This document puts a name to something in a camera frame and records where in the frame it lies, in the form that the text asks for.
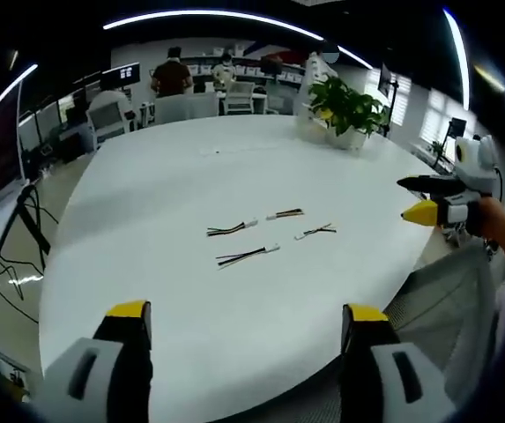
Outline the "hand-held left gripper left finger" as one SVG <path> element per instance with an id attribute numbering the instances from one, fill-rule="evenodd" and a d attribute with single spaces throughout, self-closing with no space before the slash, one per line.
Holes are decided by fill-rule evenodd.
<path id="1" fill-rule="evenodd" d="M 148 422 L 152 308 L 117 304 L 90 338 L 79 338 L 46 370 L 32 408 L 42 422 Z"/>

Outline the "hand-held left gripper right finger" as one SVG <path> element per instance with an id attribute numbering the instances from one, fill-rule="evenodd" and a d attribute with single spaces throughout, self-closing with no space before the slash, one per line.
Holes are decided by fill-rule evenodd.
<path id="1" fill-rule="evenodd" d="M 441 370 L 359 304 L 342 310 L 339 394 L 342 422 L 443 422 L 455 411 Z"/>

